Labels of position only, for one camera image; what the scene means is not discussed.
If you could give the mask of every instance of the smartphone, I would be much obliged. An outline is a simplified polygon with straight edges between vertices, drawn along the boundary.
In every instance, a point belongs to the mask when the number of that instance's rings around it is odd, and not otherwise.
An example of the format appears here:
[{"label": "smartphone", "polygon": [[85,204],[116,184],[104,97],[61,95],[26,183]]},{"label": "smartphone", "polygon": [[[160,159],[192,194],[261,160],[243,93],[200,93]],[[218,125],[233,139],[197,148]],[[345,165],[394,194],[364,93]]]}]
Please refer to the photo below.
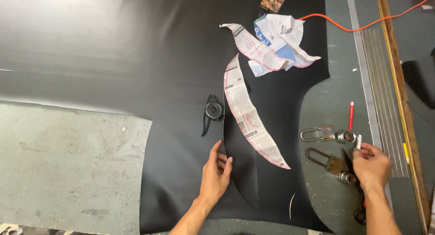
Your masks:
[{"label": "smartphone", "polygon": [[258,10],[266,14],[278,13],[284,1],[285,0],[261,0],[260,4],[258,4]]}]

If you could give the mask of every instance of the orange extension cord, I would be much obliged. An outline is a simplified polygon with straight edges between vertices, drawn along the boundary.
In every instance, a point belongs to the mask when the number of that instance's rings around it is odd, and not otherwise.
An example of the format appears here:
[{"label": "orange extension cord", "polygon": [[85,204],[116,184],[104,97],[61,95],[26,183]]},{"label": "orange extension cord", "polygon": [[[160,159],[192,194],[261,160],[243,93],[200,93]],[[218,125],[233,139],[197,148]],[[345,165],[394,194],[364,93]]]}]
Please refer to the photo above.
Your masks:
[{"label": "orange extension cord", "polygon": [[326,18],[328,21],[332,22],[335,26],[339,27],[340,29],[342,29],[342,30],[344,30],[344,31],[346,31],[346,32],[356,32],[356,31],[360,31],[360,30],[362,30],[362,29],[365,29],[365,28],[367,28],[367,27],[369,27],[369,26],[371,26],[371,25],[373,25],[373,24],[375,24],[375,23],[377,23],[377,22],[379,22],[379,21],[382,21],[382,20],[385,20],[385,19],[388,19],[388,18],[393,18],[393,17],[401,16],[401,15],[403,15],[403,14],[409,12],[410,10],[412,10],[412,9],[418,7],[418,6],[421,6],[421,5],[424,4],[426,1],[427,1],[427,0],[424,0],[422,3],[420,3],[420,4],[418,4],[418,5],[415,5],[415,6],[411,7],[410,9],[404,11],[404,12],[401,13],[401,14],[393,15],[393,16],[383,17],[383,18],[381,18],[381,19],[379,19],[379,20],[376,20],[376,21],[374,21],[374,22],[372,22],[372,23],[370,23],[370,24],[368,24],[368,25],[366,25],[366,26],[364,26],[364,27],[362,27],[362,28],[359,28],[359,29],[347,29],[347,28],[341,26],[340,24],[334,22],[334,21],[333,21],[332,19],[330,19],[329,17],[327,17],[327,16],[325,16],[325,15],[323,15],[323,14],[318,14],[318,13],[314,13],[314,14],[310,14],[310,15],[305,16],[305,17],[301,17],[301,18],[299,18],[298,20],[304,20],[304,19],[309,18],[309,17],[311,17],[311,16],[321,16],[321,17]]}]

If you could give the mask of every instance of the wooden strip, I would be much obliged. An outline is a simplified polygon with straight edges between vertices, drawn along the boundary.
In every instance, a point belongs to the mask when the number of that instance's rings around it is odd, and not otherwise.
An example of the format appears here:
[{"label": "wooden strip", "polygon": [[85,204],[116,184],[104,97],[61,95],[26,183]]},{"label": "wooden strip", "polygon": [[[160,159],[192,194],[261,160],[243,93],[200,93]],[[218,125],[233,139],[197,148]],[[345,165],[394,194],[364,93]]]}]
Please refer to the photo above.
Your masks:
[{"label": "wooden strip", "polygon": [[[390,16],[390,8],[388,0],[378,0],[379,12],[382,17]],[[423,234],[428,233],[428,225],[430,221],[430,204],[428,194],[421,172],[420,157],[416,142],[416,133],[414,132],[414,124],[412,115],[408,105],[408,95],[406,93],[405,79],[403,78],[402,66],[400,64],[399,49],[394,38],[394,30],[391,19],[382,21],[385,42],[387,45],[388,55],[390,59],[391,70],[393,73],[394,87],[396,89],[397,102],[399,104],[400,117],[402,121],[403,133],[408,149],[409,165],[411,169],[412,182],[414,184],[414,192],[416,193],[417,208],[420,214],[421,228]]]}]

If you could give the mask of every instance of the left hand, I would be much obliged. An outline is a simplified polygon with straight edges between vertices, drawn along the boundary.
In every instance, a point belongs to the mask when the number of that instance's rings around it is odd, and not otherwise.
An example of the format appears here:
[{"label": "left hand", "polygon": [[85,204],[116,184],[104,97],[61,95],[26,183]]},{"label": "left hand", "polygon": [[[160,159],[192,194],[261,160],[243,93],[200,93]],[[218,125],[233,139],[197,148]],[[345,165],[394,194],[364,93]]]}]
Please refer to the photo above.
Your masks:
[{"label": "left hand", "polygon": [[214,206],[224,195],[230,183],[230,174],[233,169],[233,157],[218,152],[222,141],[218,141],[210,150],[210,157],[202,168],[201,190],[199,199]]}]

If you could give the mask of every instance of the black scissors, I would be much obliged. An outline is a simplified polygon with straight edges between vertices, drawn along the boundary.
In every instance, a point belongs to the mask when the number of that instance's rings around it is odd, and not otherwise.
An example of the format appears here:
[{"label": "black scissors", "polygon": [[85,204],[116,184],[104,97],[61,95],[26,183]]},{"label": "black scissors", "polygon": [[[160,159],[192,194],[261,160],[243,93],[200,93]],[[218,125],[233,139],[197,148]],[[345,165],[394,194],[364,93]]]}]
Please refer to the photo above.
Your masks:
[{"label": "black scissors", "polygon": [[[353,169],[353,164],[352,164],[352,161],[349,158],[348,154],[346,153],[346,151],[344,149],[341,149],[341,153],[343,154],[343,158],[345,159],[346,165],[348,166],[349,173],[355,175],[355,171]],[[366,225],[365,196],[364,196],[364,191],[362,190],[360,182],[358,180],[358,177],[356,178],[355,187],[358,190],[358,195],[359,195],[359,199],[360,199],[360,206],[355,210],[354,219],[359,224]]]}]

